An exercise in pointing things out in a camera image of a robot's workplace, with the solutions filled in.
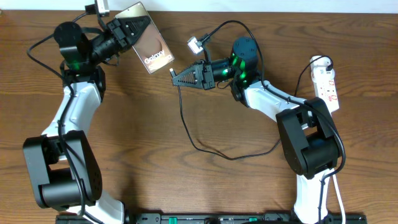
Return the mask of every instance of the white power strip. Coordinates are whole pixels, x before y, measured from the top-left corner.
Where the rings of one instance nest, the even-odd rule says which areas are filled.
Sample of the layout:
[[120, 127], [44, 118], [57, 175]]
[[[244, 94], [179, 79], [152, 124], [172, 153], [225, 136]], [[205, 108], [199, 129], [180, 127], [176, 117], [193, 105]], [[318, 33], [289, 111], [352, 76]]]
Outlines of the white power strip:
[[[314, 61], [321, 55], [314, 56], [310, 62]], [[329, 112], [338, 110], [338, 99], [335, 85], [335, 70], [326, 71], [326, 67], [330, 65], [330, 59], [327, 57], [320, 58], [311, 63], [311, 78], [315, 95], [326, 103]]]

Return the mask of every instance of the wooden surface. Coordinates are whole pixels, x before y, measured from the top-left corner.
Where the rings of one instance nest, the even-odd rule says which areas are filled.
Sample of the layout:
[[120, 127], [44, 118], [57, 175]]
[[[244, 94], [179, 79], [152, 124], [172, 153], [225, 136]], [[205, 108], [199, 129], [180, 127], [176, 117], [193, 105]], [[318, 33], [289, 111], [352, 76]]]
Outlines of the wooden surface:
[[[0, 223], [53, 223], [30, 186], [22, 143], [50, 124], [62, 99], [60, 80], [29, 60], [29, 46], [81, 12], [3, 11], [0, 16]], [[149, 75], [133, 50], [117, 68], [103, 66], [107, 91], [88, 133], [104, 188], [134, 211], [263, 213], [290, 210], [295, 174], [282, 148], [268, 156], [226, 161], [192, 148], [168, 69], [195, 58], [186, 41], [228, 19], [243, 21], [259, 42], [267, 78], [293, 93], [309, 58], [335, 63], [340, 109], [333, 113], [347, 161], [338, 175], [347, 212], [369, 223], [398, 219], [398, 16], [372, 14], [192, 13], [150, 14], [176, 60]], [[85, 17], [82, 26], [98, 26]], [[212, 39], [213, 58], [230, 53], [245, 30], [226, 26]], [[34, 50], [53, 68], [62, 60], [54, 40]], [[186, 121], [201, 147], [229, 156], [263, 152], [279, 138], [275, 122], [233, 100], [229, 90], [182, 89]], [[309, 72], [299, 95], [312, 98]], [[339, 212], [330, 185], [328, 208]]]

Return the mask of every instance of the power strip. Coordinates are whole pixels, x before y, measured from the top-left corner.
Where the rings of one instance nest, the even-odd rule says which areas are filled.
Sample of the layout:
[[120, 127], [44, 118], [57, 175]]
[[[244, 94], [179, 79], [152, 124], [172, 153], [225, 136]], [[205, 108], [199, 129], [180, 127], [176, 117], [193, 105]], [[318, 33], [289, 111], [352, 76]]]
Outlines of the power strip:
[[[321, 57], [321, 55], [314, 56], [310, 62]], [[326, 103], [329, 112], [332, 113], [338, 110], [338, 99], [335, 83], [335, 70], [326, 71], [326, 67], [330, 65], [330, 59], [327, 57], [320, 58], [311, 63], [311, 79], [315, 89], [315, 95]]]

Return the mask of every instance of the wooden table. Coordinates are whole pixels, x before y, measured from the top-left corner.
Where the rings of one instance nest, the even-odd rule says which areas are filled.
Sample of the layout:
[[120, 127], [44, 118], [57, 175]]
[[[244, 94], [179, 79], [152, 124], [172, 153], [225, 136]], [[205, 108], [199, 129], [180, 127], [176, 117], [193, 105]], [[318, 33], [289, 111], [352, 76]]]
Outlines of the wooden table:
[[[62, 99], [61, 81], [31, 61], [26, 50], [77, 11], [4, 11], [0, 16], [0, 220], [53, 223], [56, 211], [40, 209], [30, 186], [22, 143], [50, 124]], [[243, 21], [259, 42], [267, 79], [293, 93], [309, 58], [335, 62], [340, 109], [334, 121], [344, 140], [346, 166], [338, 175], [347, 212], [369, 223], [398, 222], [398, 16], [388, 14], [151, 12], [176, 60], [149, 75], [133, 50], [119, 67], [103, 66], [107, 91], [88, 139], [103, 187], [135, 212], [263, 213], [290, 210], [296, 177], [282, 148], [268, 156], [226, 161], [194, 150], [183, 128], [177, 89], [168, 69], [181, 71], [199, 57], [186, 41], [228, 19]], [[79, 22], [97, 27], [96, 18]], [[236, 25], [213, 36], [213, 58], [230, 53], [247, 35]], [[54, 40], [33, 53], [53, 68], [62, 60]], [[269, 150], [277, 126], [233, 100], [229, 90], [183, 88], [184, 112], [195, 142], [229, 156]], [[314, 97], [307, 72], [299, 95]], [[333, 186], [328, 208], [339, 212]]]

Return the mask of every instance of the white backdrop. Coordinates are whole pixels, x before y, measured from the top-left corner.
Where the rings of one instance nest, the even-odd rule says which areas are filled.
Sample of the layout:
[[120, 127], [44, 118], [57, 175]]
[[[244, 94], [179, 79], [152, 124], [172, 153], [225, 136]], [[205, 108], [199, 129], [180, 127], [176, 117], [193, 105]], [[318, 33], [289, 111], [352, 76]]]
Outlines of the white backdrop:
[[[136, 0], [108, 0], [123, 10]], [[398, 13], [398, 0], [142, 0], [148, 11]], [[1, 9], [83, 10], [94, 0], [0, 0]]]

